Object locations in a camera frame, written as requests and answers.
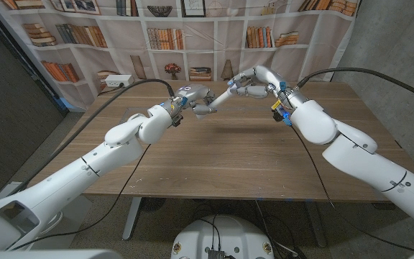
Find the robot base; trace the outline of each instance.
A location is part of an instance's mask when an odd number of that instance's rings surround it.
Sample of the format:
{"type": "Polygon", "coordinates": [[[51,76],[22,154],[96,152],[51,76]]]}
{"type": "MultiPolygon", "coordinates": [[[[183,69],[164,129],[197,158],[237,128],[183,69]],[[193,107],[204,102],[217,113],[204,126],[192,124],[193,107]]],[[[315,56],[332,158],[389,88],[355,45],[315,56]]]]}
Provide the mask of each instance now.
{"type": "MultiPolygon", "coordinates": [[[[214,215],[203,219],[212,222],[214,215]]],[[[215,227],[220,234],[220,246],[223,253],[211,251],[212,235],[213,248],[219,250],[219,239],[216,230],[207,222],[196,220],[189,224],[175,238],[172,247],[172,259],[194,259],[194,258],[232,258],[243,259],[273,259],[274,253],[270,240],[255,225],[245,219],[230,215],[217,215],[215,227]]]]}

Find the bookshelf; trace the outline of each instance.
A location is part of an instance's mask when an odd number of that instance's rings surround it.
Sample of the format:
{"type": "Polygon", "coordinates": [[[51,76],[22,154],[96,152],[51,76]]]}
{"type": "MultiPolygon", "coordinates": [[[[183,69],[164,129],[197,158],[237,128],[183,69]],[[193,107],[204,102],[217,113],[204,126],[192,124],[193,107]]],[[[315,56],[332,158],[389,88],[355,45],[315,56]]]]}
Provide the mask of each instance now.
{"type": "MultiPolygon", "coordinates": [[[[220,75],[225,61],[229,59],[234,74],[264,64],[289,81],[297,81],[312,71],[338,64],[355,20],[355,14],[349,17],[336,11],[298,12],[304,0],[277,1],[281,5],[274,14],[268,15],[261,15],[262,7],[268,4],[268,0],[233,0],[239,10],[234,17],[226,14],[228,0],[215,0],[226,3],[220,17],[196,18],[182,17],[181,0],[136,0],[138,17],[118,16],[115,1],[97,0],[101,15],[59,12],[53,9],[49,0],[42,1],[45,9],[9,10],[0,0],[0,13],[17,34],[15,36],[28,46],[38,60],[73,64],[80,77],[77,83],[58,82],[47,71],[43,72],[57,84],[61,95],[67,92],[66,88],[71,90],[76,87],[74,94],[69,93],[67,96],[82,96],[82,109],[87,109],[100,91],[96,76],[98,71],[136,75],[130,55],[140,57],[147,78],[170,80],[171,75],[164,71],[164,66],[167,63],[177,63],[182,68],[182,72],[177,74],[179,80],[189,78],[189,68],[206,66],[212,69],[213,80],[222,81],[220,75]],[[149,5],[169,5],[173,9],[169,17],[154,17],[147,9],[149,5]],[[35,47],[22,28],[24,23],[40,23],[51,32],[58,44],[35,47]],[[100,27],[108,48],[65,44],[55,28],[55,24],[65,23],[100,27]],[[248,48],[246,34],[247,27],[250,26],[270,26],[275,39],[281,33],[292,31],[298,31],[300,37],[296,45],[248,48]],[[189,35],[185,38],[185,49],[152,50],[147,28],[183,29],[185,35],[189,35]],[[329,42],[330,47],[321,47],[317,42],[329,42]],[[328,60],[321,56],[334,58],[328,60]],[[87,85],[90,93],[85,94],[87,85]]],[[[212,0],[206,0],[206,8],[211,2],[212,0]]],[[[328,80],[330,77],[325,75],[318,79],[328,80]]]]}

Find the power strip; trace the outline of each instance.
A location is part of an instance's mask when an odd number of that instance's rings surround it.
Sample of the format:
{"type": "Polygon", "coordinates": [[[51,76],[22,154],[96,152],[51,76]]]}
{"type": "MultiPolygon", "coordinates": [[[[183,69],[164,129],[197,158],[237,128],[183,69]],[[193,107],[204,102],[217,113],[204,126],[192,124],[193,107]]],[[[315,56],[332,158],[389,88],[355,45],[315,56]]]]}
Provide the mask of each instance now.
{"type": "Polygon", "coordinates": [[[121,83],[127,87],[134,83],[134,78],[132,75],[109,75],[105,82],[108,87],[119,87],[121,83]]]}

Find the small plant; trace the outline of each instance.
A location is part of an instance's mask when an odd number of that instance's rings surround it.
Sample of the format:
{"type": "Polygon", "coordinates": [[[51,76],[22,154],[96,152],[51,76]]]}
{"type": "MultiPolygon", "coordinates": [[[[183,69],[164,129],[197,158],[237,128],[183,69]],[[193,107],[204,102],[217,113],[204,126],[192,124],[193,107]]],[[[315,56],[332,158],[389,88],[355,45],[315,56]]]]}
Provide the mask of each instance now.
{"type": "Polygon", "coordinates": [[[172,74],[172,80],[177,80],[178,78],[177,78],[176,73],[181,72],[181,67],[179,67],[175,63],[170,63],[170,64],[165,65],[165,72],[172,74]]]}

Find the table leg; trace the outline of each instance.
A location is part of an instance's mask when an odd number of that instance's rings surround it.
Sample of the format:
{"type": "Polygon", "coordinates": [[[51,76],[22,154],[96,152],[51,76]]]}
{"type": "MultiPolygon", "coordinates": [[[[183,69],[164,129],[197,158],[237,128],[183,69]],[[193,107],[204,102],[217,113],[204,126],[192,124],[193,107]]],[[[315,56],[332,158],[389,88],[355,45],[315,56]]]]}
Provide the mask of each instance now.
{"type": "Polygon", "coordinates": [[[305,201],[306,211],[308,212],[311,226],[313,227],[314,237],[316,238],[317,245],[319,247],[327,246],[327,239],[322,228],[321,215],[317,208],[317,203],[311,201],[305,201]]]}
{"type": "Polygon", "coordinates": [[[124,233],[122,234],[122,239],[124,240],[129,240],[132,237],[134,227],[137,224],[137,216],[141,202],[142,197],[132,198],[129,214],[127,215],[126,226],[124,227],[124,233]]]}

